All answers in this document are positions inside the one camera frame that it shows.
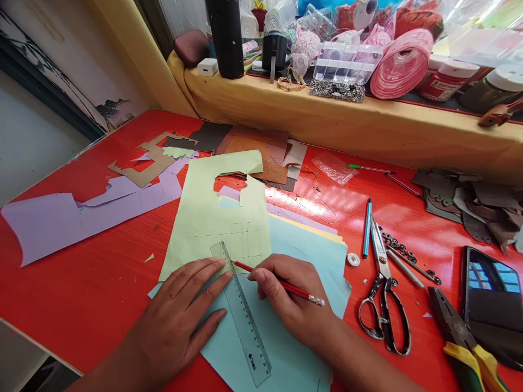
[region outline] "scissors blade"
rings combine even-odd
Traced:
[[[374,248],[374,254],[376,256],[376,261],[378,262],[378,267],[381,274],[386,278],[391,277],[391,270],[388,267],[387,261],[387,252],[385,250],[385,244],[383,243],[383,238],[381,237],[380,228],[374,220],[374,215],[370,214],[371,220],[371,232],[372,232],[372,245]]]

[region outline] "thermos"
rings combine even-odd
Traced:
[[[239,0],[205,0],[220,75],[238,79],[244,75]]]

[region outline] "ruler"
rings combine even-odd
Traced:
[[[233,271],[233,280],[224,289],[225,296],[229,303],[234,324],[236,324],[252,380],[257,388],[271,375],[272,366],[269,357],[263,346],[262,337],[254,322],[244,291],[240,286],[238,276],[234,272],[235,268],[230,260],[225,243],[221,241],[211,246],[211,253],[218,259],[225,259],[226,267]]]

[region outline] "scissors handle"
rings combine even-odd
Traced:
[[[400,317],[402,318],[403,349],[401,351],[398,350],[398,347],[396,347],[396,343],[394,342],[394,334],[392,332],[391,325],[391,316],[388,311],[388,296],[391,296],[395,300],[396,305],[399,309]],[[383,334],[385,336],[385,344],[387,345],[387,348],[389,349],[389,351],[392,351],[396,354],[399,354],[401,356],[407,356],[410,352],[410,348],[412,345],[409,320],[407,319],[407,313],[405,312],[405,308],[403,307],[402,302],[400,301],[396,293],[392,290],[392,278],[388,278],[385,281],[385,287],[383,289],[383,292],[381,293],[381,316],[384,319],[381,328],[383,329]]]
[[[380,285],[384,280],[385,280],[385,277],[382,274],[378,274],[378,276],[376,277],[376,280],[372,284],[372,288],[370,289],[369,296],[361,302],[360,309],[358,311],[358,317],[360,318],[360,325],[363,328],[363,330],[365,332],[367,332],[373,338],[379,339],[379,340],[382,340],[384,338],[383,329],[381,327],[384,320],[380,317],[380,314],[378,313],[378,308],[376,307],[376,304],[374,303],[374,297],[376,296],[378,289],[380,288]],[[374,328],[367,327],[363,323],[363,320],[361,319],[361,308],[363,308],[363,305],[367,302],[370,303],[370,306],[374,312],[374,318],[376,320],[376,326]]]

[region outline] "jar lid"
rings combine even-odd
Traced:
[[[479,66],[476,64],[449,59],[438,69],[438,72],[455,78],[468,79],[474,76],[478,69]]]
[[[523,91],[523,67],[515,64],[503,64],[491,71],[486,80],[501,90],[518,93]]]
[[[429,69],[438,70],[447,61],[447,56],[442,56],[440,54],[431,54],[429,58]]]

